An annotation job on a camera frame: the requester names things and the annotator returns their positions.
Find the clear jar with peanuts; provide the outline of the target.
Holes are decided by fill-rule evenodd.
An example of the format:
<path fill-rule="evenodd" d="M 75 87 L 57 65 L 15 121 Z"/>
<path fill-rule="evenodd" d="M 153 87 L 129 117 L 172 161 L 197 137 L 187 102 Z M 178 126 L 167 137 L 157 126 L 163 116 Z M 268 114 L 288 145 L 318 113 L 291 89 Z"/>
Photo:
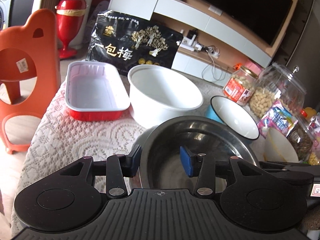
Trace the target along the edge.
<path fill-rule="evenodd" d="M 293 71 L 277 62 L 265 68 L 258 76 L 257 87 L 249 100 L 251 111 L 262 118 L 277 100 L 293 115 L 303 108 L 306 88 L 297 78 L 299 67 Z"/>

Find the white washing machine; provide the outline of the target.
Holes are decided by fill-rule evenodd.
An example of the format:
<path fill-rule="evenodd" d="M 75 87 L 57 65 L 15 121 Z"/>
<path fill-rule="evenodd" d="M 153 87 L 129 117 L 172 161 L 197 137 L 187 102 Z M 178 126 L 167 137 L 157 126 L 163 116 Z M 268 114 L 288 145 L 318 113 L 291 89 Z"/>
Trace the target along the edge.
<path fill-rule="evenodd" d="M 0 0 L 1 30 L 9 26 L 11 0 Z"/>

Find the white power strip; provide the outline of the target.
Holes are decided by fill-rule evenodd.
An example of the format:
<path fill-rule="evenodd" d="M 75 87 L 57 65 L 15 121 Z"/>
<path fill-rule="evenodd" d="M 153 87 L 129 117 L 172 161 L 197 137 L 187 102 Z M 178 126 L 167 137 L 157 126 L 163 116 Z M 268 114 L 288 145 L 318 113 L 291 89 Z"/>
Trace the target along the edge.
<path fill-rule="evenodd" d="M 180 48 L 192 51 L 192 52 L 201 52 L 204 51 L 212 56 L 213 58 L 218 59 L 220 57 L 220 49 L 216 46 L 204 46 L 196 40 L 194 35 L 192 38 L 183 37 L 182 42 L 180 43 Z"/>

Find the white lace tablecloth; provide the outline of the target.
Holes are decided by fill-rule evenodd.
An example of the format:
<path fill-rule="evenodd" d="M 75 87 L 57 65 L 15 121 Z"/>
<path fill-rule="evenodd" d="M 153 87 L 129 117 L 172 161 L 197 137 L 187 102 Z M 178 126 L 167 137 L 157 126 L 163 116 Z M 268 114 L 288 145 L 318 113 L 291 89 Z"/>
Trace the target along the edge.
<path fill-rule="evenodd" d="M 96 161 L 127 154 L 146 131 L 128 111 L 114 121 L 85 122 L 69 116 L 65 85 L 47 108 L 27 151 L 17 191 L 84 156 Z M 205 107 L 195 116 L 203 117 Z"/>

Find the black snack bag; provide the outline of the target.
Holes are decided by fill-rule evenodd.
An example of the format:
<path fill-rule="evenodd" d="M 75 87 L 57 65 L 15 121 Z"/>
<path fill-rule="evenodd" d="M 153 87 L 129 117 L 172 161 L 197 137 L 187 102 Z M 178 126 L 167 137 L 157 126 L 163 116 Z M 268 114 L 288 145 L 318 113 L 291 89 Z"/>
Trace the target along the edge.
<path fill-rule="evenodd" d="M 86 61 L 112 64 L 125 76 L 140 64 L 171 68 L 182 40 L 181 33 L 155 21 L 101 11 L 91 32 Z"/>

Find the white wooden tv cabinet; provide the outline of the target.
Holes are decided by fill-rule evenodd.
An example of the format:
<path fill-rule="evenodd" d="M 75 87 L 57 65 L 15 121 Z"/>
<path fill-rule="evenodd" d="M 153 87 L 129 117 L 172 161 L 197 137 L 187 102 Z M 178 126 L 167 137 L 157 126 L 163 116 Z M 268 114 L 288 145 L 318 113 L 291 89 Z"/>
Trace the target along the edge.
<path fill-rule="evenodd" d="M 231 67 L 247 59 L 267 67 L 279 48 L 298 0 L 292 0 L 289 14 L 272 46 L 226 13 L 218 15 L 201 0 L 110 0 L 109 9 L 150 20 L 161 18 L 170 28 L 199 30 L 202 44 L 220 49 L 219 65 Z"/>

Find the large white paper bowl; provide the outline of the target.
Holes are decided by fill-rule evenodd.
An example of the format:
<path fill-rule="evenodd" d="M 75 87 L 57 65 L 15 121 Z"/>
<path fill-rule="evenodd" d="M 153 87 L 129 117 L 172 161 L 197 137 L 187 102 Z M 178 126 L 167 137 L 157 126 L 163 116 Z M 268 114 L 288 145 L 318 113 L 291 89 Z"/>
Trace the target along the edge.
<path fill-rule="evenodd" d="M 130 114 L 146 129 L 192 115 L 203 104 L 202 93 L 192 81 L 165 67 L 141 64 L 129 70 L 127 79 Z"/>

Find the bag of corn kernels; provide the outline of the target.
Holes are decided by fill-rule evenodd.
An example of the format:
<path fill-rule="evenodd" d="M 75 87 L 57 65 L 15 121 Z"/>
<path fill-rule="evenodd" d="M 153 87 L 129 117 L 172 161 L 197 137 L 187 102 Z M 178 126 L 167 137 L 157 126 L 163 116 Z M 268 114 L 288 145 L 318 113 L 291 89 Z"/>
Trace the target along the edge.
<path fill-rule="evenodd" d="M 309 155 L 308 164 L 310 164 L 310 165 L 319 165 L 320 164 L 320 160 L 317 157 L 317 155 L 315 154 L 315 152 L 312 152 Z"/>

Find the red white rectangular tray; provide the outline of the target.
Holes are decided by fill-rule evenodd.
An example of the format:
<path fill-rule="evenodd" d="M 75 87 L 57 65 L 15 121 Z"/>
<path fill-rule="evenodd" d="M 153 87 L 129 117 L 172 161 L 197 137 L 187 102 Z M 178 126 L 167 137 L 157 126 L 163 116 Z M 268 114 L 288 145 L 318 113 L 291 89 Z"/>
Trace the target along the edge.
<path fill-rule="evenodd" d="M 69 116 L 89 122 L 117 120 L 130 106 L 116 67 L 92 61 L 69 64 L 65 102 Z"/>

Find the black television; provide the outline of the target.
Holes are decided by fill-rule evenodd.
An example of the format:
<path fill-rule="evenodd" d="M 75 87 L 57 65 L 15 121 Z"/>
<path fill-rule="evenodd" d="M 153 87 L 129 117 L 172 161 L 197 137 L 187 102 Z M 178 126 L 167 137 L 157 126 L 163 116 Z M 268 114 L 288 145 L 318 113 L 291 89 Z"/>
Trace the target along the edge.
<path fill-rule="evenodd" d="M 245 25 L 273 45 L 292 6 L 292 0 L 203 0 Z"/>

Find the clear jar sunflower seeds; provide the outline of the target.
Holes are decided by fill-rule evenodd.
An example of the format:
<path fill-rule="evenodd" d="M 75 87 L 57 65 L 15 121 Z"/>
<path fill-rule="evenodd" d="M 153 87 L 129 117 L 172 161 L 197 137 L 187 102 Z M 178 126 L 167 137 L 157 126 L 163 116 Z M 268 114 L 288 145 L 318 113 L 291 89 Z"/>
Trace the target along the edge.
<path fill-rule="evenodd" d="M 312 152 L 315 153 L 319 150 L 319 142 L 310 122 L 302 113 L 297 116 L 297 120 L 298 122 L 288 134 L 287 139 L 295 149 L 298 160 L 302 162 L 307 161 Z"/>

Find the pink marshmallow bag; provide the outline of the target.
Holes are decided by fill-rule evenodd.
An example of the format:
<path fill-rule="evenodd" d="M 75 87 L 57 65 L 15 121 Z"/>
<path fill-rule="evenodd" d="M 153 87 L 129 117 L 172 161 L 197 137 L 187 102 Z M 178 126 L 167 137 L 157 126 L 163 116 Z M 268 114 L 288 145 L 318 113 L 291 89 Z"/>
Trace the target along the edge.
<path fill-rule="evenodd" d="M 270 128 L 275 128 L 282 135 L 287 137 L 294 129 L 297 122 L 298 119 L 292 115 L 279 100 L 276 100 L 258 122 L 258 128 L 263 137 L 267 136 Z"/>

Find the stainless steel bowl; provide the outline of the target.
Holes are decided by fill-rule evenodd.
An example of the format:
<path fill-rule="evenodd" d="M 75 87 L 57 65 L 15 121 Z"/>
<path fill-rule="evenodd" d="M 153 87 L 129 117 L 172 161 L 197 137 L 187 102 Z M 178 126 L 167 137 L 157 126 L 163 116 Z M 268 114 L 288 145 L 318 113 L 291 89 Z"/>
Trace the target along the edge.
<path fill-rule="evenodd" d="M 140 169 L 129 179 L 129 188 L 189 189 L 197 179 L 186 175 L 180 161 L 180 147 L 196 154 L 213 154 L 227 161 L 237 156 L 258 166 L 259 161 L 249 144 L 230 128 L 200 116 L 170 119 L 147 129 L 135 141 L 143 149 Z"/>

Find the peanut jar red label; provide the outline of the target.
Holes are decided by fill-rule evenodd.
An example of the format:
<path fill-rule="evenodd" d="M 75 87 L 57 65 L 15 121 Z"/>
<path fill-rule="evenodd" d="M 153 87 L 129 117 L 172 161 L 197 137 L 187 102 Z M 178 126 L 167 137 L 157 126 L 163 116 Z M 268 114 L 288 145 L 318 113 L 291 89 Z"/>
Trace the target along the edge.
<path fill-rule="evenodd" d="M 223 93 L 240 106 L 245 106 L 255 91 L 257 81 L 257 74 L 240 66 L 224 86 Z"/>

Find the blue enamel bowl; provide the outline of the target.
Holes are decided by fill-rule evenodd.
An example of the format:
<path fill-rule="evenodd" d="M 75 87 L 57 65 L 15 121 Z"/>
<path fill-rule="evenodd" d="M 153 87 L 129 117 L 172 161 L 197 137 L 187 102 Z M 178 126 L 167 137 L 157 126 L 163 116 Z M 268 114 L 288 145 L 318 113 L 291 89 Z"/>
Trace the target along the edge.
<path fill-rule="evenodd" d="M 260 133 L 255 120 L 248 111 L 229 98 L 213 96 L 205 117 L 228 126 L 249 142 L 259 138 Z"/>

